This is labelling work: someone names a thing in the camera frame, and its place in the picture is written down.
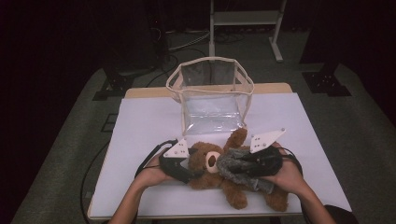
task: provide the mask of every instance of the teddy bear nose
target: teddy bear nose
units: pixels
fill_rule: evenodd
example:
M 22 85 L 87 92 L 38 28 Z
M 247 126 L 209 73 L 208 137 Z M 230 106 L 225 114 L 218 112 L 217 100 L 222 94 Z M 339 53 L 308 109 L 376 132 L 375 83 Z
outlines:
M 211 157 L 209 158 L 209 160 L 207 161 L 207 164 L 208 164 L 210 167 L 213 167 L 213 166 L 216 164 L 216 157 L 215 157 L 215 156 L 211 156 Z

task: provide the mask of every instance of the white tabletop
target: white tabletop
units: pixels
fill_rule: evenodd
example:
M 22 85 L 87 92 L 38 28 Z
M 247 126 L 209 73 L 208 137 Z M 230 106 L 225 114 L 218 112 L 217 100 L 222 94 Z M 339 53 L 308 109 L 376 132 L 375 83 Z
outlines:
M 170 97 L 123 99 L 106 158 L 96 184 L 88 216 L 110 218 L 134 179 L 140 163 L 160 143 L 181 137 L 181 107 Z M 246 117 L 248 136 L 285 128 L 278 140 L 290 149 L 304 169 L 304 178 L 324 204 L 351 211 L 297 93 L 253 94 Z M 223 146 L 230 133 L 187 136 Z M 170 181 L 143 194 L 138 217 L 259 217 L 301 213 L 300 202 L 289 195 L 289 207 L 278 213 L 255 192 L 247 192 L 248 206 L 228 205 L 221 189 L 194 190 Z

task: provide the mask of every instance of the teddy bear head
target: teddy bear head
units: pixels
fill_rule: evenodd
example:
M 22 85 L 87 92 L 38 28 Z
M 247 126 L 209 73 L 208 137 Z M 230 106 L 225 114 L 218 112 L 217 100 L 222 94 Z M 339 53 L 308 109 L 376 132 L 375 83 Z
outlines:
M 211 143 L 197 142 L 190 149 L 189 169 L 193 172 L 216 173 L 216 160 L 223 149 Z

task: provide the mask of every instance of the black cable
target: black cable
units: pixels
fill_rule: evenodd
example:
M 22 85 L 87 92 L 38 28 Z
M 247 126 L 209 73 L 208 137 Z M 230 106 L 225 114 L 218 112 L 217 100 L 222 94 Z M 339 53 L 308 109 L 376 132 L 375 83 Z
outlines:
M 148 168 L 157 168 L 160 167 L 160 165 L 153 165 L 153 166 L 145 166 L 143 169 L 148 169 Z
M 198 38 L 196 38 L 196 39 L 190 41 L 190 42 L 187 43 L 187 44 L 184 44 L 184 45 L 178 46 L 178 47 L 174 47 L 174 48 L 169 48 L 168 50 L 169 50 L 169 51 L 174 51 L 174 50 L 178 50 L 178 49 L 184 49 L 184 48 L 189 47 L 189 46 L 191 46 L 191 45 L 198 44 L 198 43 L 200 43 L 200 42 L 202 42 L 202 41 L 204 41 L 204 40 L 207 41 L 207 39 L 209 38 L 209 36 L 210 36 L 210 33 L 209 33 L 209 32 L 206 32 L 205 35 L 202 35 L 202 36 L 200 36 L 200 37 L 198 37 Z
M 90 221 L 88 220 L 87 215 L 85 214 L 84 205 L 83 205 L 83 202 L 82 202 L 82 191 L 84 189 L 85 179 L 87 178 L 88 172 L 91 170 L 91 167 L 92 167 L 93 163 L 96 161 L 97 157 L 101 154 L 101 152 L 105 148 L 107 148 L 109 143 L 110 143 L 110 140 L 108 140 L 105 143 L 105 145 L 96 153 L 96 155 L 91 160 L 90 165 L 88 166 L 88 169 L 85 171 L 84 177 L 82 178 L 81 186 L 80 186 L 80 189 L 79 189 L 79 206 L 80 206 L 80 209 L 81 209 L 81 213 L 84 216 L 85 223 L 90 223 Z
M 174 70 L 174 69 L 177 67 L 177 65 L 178 65 L 178 58 L 177 58 L 176 56 L 172 55 L 172 54 L 170 54 L 169 56 L 171 56 L 172 58 L 174 58 L 174 59 L 176 60 L 175 65 L 172 66 L 172 68 L 170 68 L 169 70 L 164 71 L 164 72 L 160 73 L 158 76 L 154 77 L 154 78 L 146 85 L 146 88 L 149 87 L 149 85 L 150 85 L 155 79 L 157 79 L 158 77 L 161 77 L 161 76 L 163 76 L 163 75 L 167 75 L 168 72 Z
M 147 74 L 153 73 L 155 70 L 157 70 L 157 68 L 158 68 L 158 66 L 153 66 L 153 67 L 148 68 L 147 71 L 143 71 L 143 72 L 140 72 L 140 73 L 133 73 L 131 75 L 121 75 L 121 76 L 122 77 L 127 77 L 127 78 L 141 77 L 143 75 L 147 75 Z
M 294 153 L 292 151 L 290 151 L 289 149 L 285 148 L 285 147 L 277 147 L 277 149 L 283 149 L 288 151 L 294 158 L 296 158 L 296 156 L 294 155 Z
M 231 45 L 233 43 L 242 41 L 245 39 L 245 36 L 243 34 L 238 34 L 238 35 L 230 35 L 227 33 L 219 33 L 216 34 L 215 36 L 215 42 L 216 44 L 220 44 L 220 45 Z
M 152 151 L 147 155 L 147 157 L 142 161 L 142 163 L 140 163 L 139 167 L 136 170 L 136 173 L 134 174 L 134 177 L 137 177 L 140 172 L 142 172 L 143 169 L 145 168 L 152 168 L 154 166 L 149 166 L 146 167 L 146 165 L 149 163 L 149 161 L 154 157 L 154 155 L 166 144 L 171 144 L 172 146 L 177 143 L 177 140 L 168 140 L 166 142 L 163 142 L 159 145 L 157 145 L 154 149 L 152 149 Z
M 207 30 L 196 31 L 196 32 L 182 31 L 181 33 L 184 35 L 202 36 L 202 33 L 204 33 L 204 34 L 207 33 Z
M 176 50 L 173 50 L 172 52 L 173 52 L 173 53 L 176 53 L 176 52 L 180 52 L 180 51 L 182 51 L 182 50 L 195 50 L 195 51 L 200 52 L 204 57 L 206 57 L 206 54 L 205 54 L 203 51 L 198 50 L 198 49 L 176 49 Z

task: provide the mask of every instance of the wire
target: wire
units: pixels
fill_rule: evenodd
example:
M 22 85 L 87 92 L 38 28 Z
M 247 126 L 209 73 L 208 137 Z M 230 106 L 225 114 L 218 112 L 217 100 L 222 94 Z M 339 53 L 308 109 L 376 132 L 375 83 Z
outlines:
M 217 44 L 221 44 L 221 45 L 231 45 L 233 43 L 242 41 L 245 39 L 245 36 L 242 34 L 239 34 L 241 37 L 238 37 L 237 35 L 229 35 L 229 34 L 220 34 L 220 35 L 216 35 L 216 39 L 215 42 Z
M 162 142 L 161 144 L 157 145 L 152 151 L 147 155 L 147 157 L 140 163 L 139 167 L 137 167 L 136 173 L 134 173 L 134 178 L 136 178 L 143 169 L 146 168 L 146 165 L 149 161 L 154 157 L 154 155 L 161 149 L 161 147 L 165 146 L 166 144 L 171 144 L 174 146 L 177 143 L 177 140 L 168 140 L 166 142 Z
M 83 191 L 83 189 L 84 189 L 85 179 L 87 178 L 88 172 L 91 170 L 91 167 L 92 167 L 93 163 L 96 161 L 97 157 L 101 154 L 101 152 L 102 152 L 105 148 L 107 148 L 107 146 L 108 146 L 109 143 L 110 143 L 110 140 L 108 140 L 108 141 L 105 143 L 105 145 L 104 145 L 104 146 L 96 153 L 96 155 L 93 157 L 93 159 L 91 160 L 91 163 L 90 163 L 90 165 L 88 166 L 88 169 L 85 171 L 84 177 L 82 178 L 82 181 L 81 181 L 81 186 L 80 186 L 80 189 L 79 189 L 79 206 L 80 206 L 80 209 L 81 209 L 81 213 L 82 213 L 82 215 L 84 216 L 85 223 L 90 223 L 90 221 L 88 220 L 87 215 L 85 214 L 84 205 L 83 205 L 83 203 L 82 203 L 82 191 Z
M 178 49 L 178 50 L 175 50 L 174 53 L 180 52 L 180 51 L 182 51 L 182 50 L 195 50 L 195 51 L 200 52 L 204 57 L 206 57 L 206 54 L 205 54 L 203 51 L 198 50 L 198 49 Z
M 172 57 L 172 58 L 174 58 L 174 59 L 176 60 L 175 65 L 172 66 L 172 68 L 170 68 L 169 70 L 164 71 L 164 72 L 160 73 L 158 76 L 154 77 L 154 78 L 146 85 L 146 88 L 149 87 L 149 85 L 150 85 L 155 79 L 157 79 L 157 78 L 159 78 L 159 77 L 161 77 L 161 76 L 163 76 L 163 75 L 167 75 L 168 72 L 174 70 L 174 69 L 177 67 L 177 65 L 178 65 L 178 58 L 177 58 L 176 56 L 172 55 L 172 54 L 170 54 L 169 56 Z
M 174 50 L 177 50 L 177 49 L 183 49 L 183 48 L 186 48 L 188 46 L 197 44 L 197 43 L 207 39 L 209 37 L 209 35 L 210 35 L 210 32 L 206 31 L 206 34 L 204 34 L 204 35 L 202 35 L 202 36 L 190 41 L 187 44 L 184 44 L 184 45 L 181 45 L 181 46 L 178 46 L 178 47 L 174 47 L 174 48 L 169 48 L 169 51 L 174 51 Z
M 160 30 L 160 29 L 158 29 L 158 28 L 153 28 L 153 27 L 151 27 L 151 30 L 155 30 L 155 31 L 157 31 L 157 32 L 158 32 L 158 38 L 157 38 L 157 41 L 160 41 L 160 39 L 161 39 L 161 36 L 162 36 L 161 30 Z
M 150 68 L 148 68 L 146 71 L 142 71 L 139 73 L 132 73 L 131 75 L 121 75 L 122 77 L 127 77 L 127 78 L 136 78 L 136 77 L 141 77 L 143 75 L 147 75 L 150 74 L 152 72 L 154 72 L 155 70 L 157 70 L 158 66 L 152 66 Z
M 143 169 L 148 169 L 148 168 L 158 168 L 160 165 L 153 165 L 153 166 L 145 166 Z
M 288 150 L 287 148 L 285 148 L 285 147 L 277 147 L 277 149 L 283 149 L 283 150 L 286 150 L 286 151 L 288 151 L 293 157 L 296 157 L 295 155 L 294 155 L 294 153 L 292 153 L 290 150 Z

